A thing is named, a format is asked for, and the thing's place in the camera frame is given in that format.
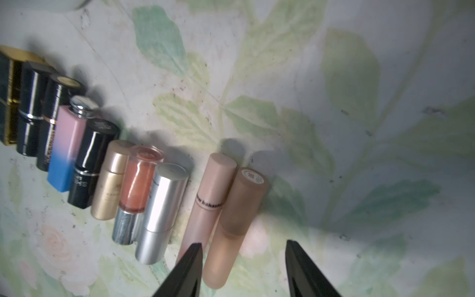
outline brand logo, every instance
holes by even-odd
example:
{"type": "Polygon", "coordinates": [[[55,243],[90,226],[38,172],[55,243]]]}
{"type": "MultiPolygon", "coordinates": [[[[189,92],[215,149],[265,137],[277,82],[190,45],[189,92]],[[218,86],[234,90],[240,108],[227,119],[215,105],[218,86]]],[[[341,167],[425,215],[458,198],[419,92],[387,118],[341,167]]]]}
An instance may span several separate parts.
{"type": "Polygon", "coordinates": [[[205,202],[200,197],[198,197],[198,195],[196,195],[196,200],[198,200],[198,202],[201,203],[202,205],[210,207],[210,208],[217,208],[217,207],[220,207],[220,206],[223,205],[222,203],[220,203],[220,204],[211,204],[211,203],[205,202]]]}

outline silver metal cap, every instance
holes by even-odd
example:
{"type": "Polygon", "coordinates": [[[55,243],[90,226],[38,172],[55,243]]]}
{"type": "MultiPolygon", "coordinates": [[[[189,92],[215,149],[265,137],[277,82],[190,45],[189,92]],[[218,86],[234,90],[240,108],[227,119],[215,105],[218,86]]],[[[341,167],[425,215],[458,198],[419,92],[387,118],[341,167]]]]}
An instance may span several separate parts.
{"type": "Polygon", "coordinates": [[[161,163],[155,168],[135,257],[144,264],[164,255],[189,174],[181,166],[161,163]]]}
{"type": "Polygon", "coordinates": [[[112,240],[117,244],[129,245],[137,241],[143,222],[143,212],[130,213],[117,208],[112,240]]]}
{"type": "Polygon", "coordinates": [[[135,250],[137,261],[145,265],[155,264],[160,261],[163,255],[165,255],[172,230],[155,233],[142,229],[137,242],[137,249],[135,250]]]}
{"type": "Polygon", "coordinates": [[[93,118],[99,105],[94,102],[91,98],[85,96],[73,96],[69,101],[71,104],[72,111],[79,117],[84,118],[93,118]]]}

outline lipstick tube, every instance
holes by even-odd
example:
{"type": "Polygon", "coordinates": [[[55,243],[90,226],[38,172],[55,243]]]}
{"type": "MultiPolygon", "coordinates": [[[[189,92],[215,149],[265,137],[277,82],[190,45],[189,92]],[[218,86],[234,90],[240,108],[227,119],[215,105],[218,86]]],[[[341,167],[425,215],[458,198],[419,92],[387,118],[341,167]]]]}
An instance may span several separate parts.
{"type": "Polygon", "coordinates": [[[177,263],[192,243],[201,243],[205,250],[216,219],[226,200],[226,194],[237,166],[233,159],[224,154],[212,153],[209,155],[181,241],[177,263]]]}
{"type": "Polygon", "coordinates": [[[34,53],[0,45],[0,141],[4,145],[17,141],[21,71],[25,61],[46,64],[34,53]]]}
{"type": "Polygon", "coordinates": [[[51,170],[48,171],[48,182],[59,192],[66,192],[71,187],[74,162],[81,147],[87,120],[93,118],[99,109],[96,102],[84,96],[74,96],[70,103],[71,106],[59,107],[49,163],[51,170]]]}
{"type": "Polygon", "coordinates": [[[129,148],[132,146],[134,144],[129,141],[114,140],[107,147],[91,206],[91,215],[97,220],[115,218],[129,148]]]}
{"type": "Polygon", "coordinates": [[[188,172],[176,164],[161,163],[155,167],[150,198],[135,250],[135,258],[140,263],[151,265],[163,258],[188,176],[188,172]]]}
{"type": "Polygon", "coordinates": [[[219,217],[203,268],[203,281],[219,289],[228,279],[252,220],[257,214],[269,182],[251,168],[240,168],[219,217]]]}
{"type": "Polygon", "coordinates": [[[38,153],[36,167],[48,171],[53,139],[55,135],[56,119],[61,105],[68,105],[74,95],[84,94],[84,86],[69,77],[52,74],[46,87],[45,101],[41,108],[41,125],[38,136],[38,153]]]}
{"type": "Polygon", "coordinates": [[[36,62],[23,62],[21,72],[20,106],[18,108],[17,152],[36,157],[41,124],[41,107],[49,76],[56,70],[36,62]]]}
{"type": "Polygon", "coordinates": [[[115,243],[128,245],[138,239],[155,166],[161,162],[163,152],[154,147],[130,148],[112,233],[115,243]]]}
{"type": "MultiPolygon", "coordinates": [[[[81,209],[91,205],[107,146],[119,137],[119,134],[119,127],[109,121],[103,119],[87,121],[81,148],[73,169],[72,182],[69,185],[67,198],[69,204],[81,209]]],[[[53,167],[50,168],[48,175],[52,172],[53,167]]]]}

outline gradient lipstick tube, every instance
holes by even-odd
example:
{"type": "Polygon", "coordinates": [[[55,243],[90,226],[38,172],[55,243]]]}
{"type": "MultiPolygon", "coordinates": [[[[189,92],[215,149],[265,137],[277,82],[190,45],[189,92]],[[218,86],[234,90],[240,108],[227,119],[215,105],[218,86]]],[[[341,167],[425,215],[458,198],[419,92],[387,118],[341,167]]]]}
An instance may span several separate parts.
{"type": "Polygon", "coordinates": [[[163,152],[154,147],[135,145],[130,148],[112,233],[115,243],[128,245],[138,239],[155,166],[161,162],[163,152]]]}
{"type": "Polygon", "coordinates": [[[87,120],[93,118],[99,108],[96,102],[84,96],[74,96],[70,103],[71,106],[59,107],[49,163],[51,170],[48,171],[48,182],[60,192],[69,191],[87,120]]]}

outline silver band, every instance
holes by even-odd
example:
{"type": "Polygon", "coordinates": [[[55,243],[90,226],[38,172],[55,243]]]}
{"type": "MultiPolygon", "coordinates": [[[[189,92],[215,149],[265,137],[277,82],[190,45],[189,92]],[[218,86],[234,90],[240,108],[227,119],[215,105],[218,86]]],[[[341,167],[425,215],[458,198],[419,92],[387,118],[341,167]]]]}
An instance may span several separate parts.
{"type": "Polygon", "coordinates": [[[32,119],[32,120],[42,120],[43,119],[42,116],[30,115],[30,114],[27,114],[26,112],[21,111],[21,110],[18,110],[18,113],[21,114],[22,116],[27,117],[27,118],[32,119]]]}
{"type": "Polygon", "coordinates": [[[84,176],[99,176],[99,173],[89,173],[89,172],[86,172],[86,171],[81,171],[77,168],[74,168],[74,170],[79,173],[80,175],[84,175],[84,176]]]}

